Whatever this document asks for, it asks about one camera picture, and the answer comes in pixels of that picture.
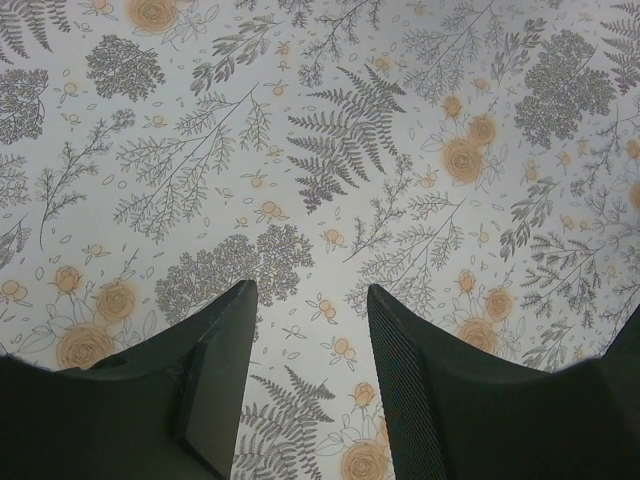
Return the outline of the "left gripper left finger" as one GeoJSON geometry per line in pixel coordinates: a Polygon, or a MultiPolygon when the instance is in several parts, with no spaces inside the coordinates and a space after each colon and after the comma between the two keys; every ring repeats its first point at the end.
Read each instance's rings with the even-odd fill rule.
{"type": "Polygon", "coordinates": [[[5,479],[227,479],[256,324],[243,280],[95,366],[1,359],[5,479]]]}

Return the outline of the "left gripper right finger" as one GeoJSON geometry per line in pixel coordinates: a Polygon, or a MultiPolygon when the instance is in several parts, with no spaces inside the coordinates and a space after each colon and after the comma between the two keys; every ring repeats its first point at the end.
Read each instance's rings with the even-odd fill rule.
{"type": "Polygon", "coordinates": [[[370,286],[368,323],[400,479],[635,479],[639,319],[555,373],[475,348],[370,286]]]}

